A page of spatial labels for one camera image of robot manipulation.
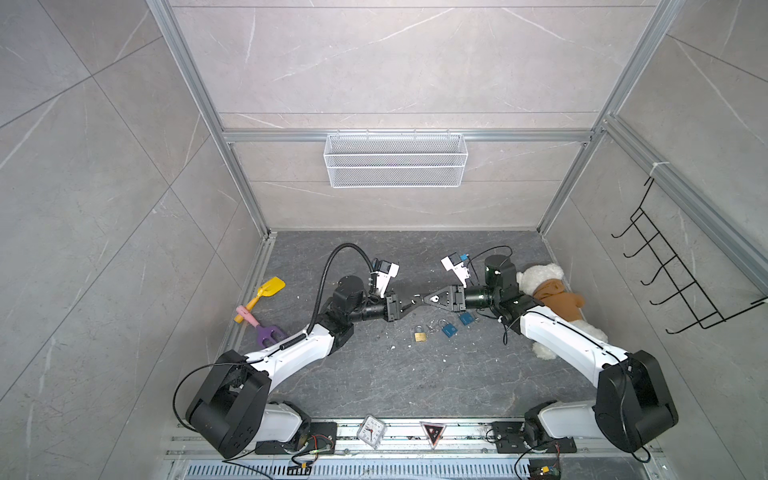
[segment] padlock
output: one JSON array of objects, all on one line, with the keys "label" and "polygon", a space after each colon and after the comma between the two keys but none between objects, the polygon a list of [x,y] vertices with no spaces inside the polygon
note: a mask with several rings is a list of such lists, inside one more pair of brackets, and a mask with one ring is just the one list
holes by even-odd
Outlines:
[{"label": "padlock", "polygon": [[453,326],[453,323],[449,323],[446,320],[440,320],[441,322],[445,322],[445,325],[442,327],[442,332],[447,336],[448,338],[451,338],[458,332],[455,326]]},{"label": "padlock", "polygon": [[426,342],[427,341],[427,334],[422,328],[422,326],[418,325],[414,331],[413,331],[413,338],[417,342]]},{"label": "padlock", "polygon": [[461,315],[458,316],[458,319],[464,323],[464,325],[469,325],[470,323],[475,321],[475,317],[471,315],[469,312],[464,312]]}]

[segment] brass padlock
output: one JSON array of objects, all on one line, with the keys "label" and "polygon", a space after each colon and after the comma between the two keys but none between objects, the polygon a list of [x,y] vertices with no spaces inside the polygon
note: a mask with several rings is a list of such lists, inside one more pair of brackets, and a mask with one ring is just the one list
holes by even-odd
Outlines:
[{"label": "brass padlock", "polygon": [[419,325],[415,328],[413,333],[413,338],[417,342],[426,342],[427,341],[427,334],[424,332],[424,329]]}]

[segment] white wire basket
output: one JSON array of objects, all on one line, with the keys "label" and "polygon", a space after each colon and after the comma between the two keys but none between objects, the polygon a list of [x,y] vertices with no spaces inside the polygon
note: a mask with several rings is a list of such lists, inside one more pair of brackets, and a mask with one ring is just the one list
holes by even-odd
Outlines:
[{"label": "white wire basket", "polygon": [[331,187],[458,187],[467,163],[461,134],[330,134],[323,157]]}]

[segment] triangular sticker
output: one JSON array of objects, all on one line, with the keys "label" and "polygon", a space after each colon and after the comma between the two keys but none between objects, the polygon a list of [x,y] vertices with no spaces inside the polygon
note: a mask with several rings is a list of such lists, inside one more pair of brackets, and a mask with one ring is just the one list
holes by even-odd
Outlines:
[{"label": "triangular sticker", "polygon": [[420,422],[422,424],[422,429],[424,429],[424,433],[427,435],[427,439],[429,440],[429,444],[432,448],[435,448],[437,446],[437,442],[440,441],[442,438],[443,432],[445,432],[445,425],[442,423],[427,423],[427,422]]}]

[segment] brown plush toy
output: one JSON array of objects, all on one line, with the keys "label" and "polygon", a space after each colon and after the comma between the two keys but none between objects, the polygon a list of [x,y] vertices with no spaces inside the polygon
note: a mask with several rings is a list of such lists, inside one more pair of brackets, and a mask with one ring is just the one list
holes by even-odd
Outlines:
[{"label": "brown plush toy", "polygon": [[566,292],[565,285],[560,280],[552,279],[542,283],[533,297],[541,300],[563,320],[568,322],[582,320],[579,309],[584,306],[584,297],[577,293]]},{"label": "brown plush toy", "polygon": [[[573,326],[603,342],[608,341],[605,332],[587,323],[579,309],[584,297],[565,291],[563,269],[555,263],[534,265],[525,272],[518,272],[518,285],[523,293],[533,296],[548,306],[555,315],[572,322]],[[552,360],[557,355],[540,343],[533,342],[533,352],[540,359]]]},{"label": "brown plush toy", "polygon": [[555,263],[534,265],[525,272],[518,272],[518,284],[523,293],[541,300],[562,319],[568,322],[582,320],[579,309],[584,306],[584,297],[565,291],[564,276],[563,269]]}]

